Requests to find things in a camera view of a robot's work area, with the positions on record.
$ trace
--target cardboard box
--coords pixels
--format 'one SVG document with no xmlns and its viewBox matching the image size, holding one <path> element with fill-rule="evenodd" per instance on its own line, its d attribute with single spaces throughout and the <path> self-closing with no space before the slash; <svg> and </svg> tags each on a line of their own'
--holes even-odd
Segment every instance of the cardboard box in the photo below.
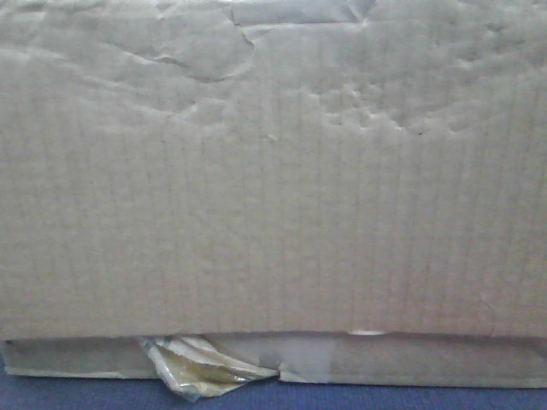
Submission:
<svg viewBox="0 0 547 410">
<path fill-rule="evenodd" d="M 547 337 L 547 8 L 0 6 L 0 339 Z"/>
</svg>

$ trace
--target blue surface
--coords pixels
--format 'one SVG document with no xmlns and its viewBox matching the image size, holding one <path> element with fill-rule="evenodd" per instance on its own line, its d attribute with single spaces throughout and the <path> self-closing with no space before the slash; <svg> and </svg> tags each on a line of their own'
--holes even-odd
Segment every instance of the blue surface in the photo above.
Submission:
<svg viewBox="0 0 547 410">
<path fill-rule="evenodd" d="M 547 389 L 446 389 L 255 382 L 187 403 L 159 380 L 22 378 L 0 371 L 1 410 L 547 410 Z"/>
</svg>

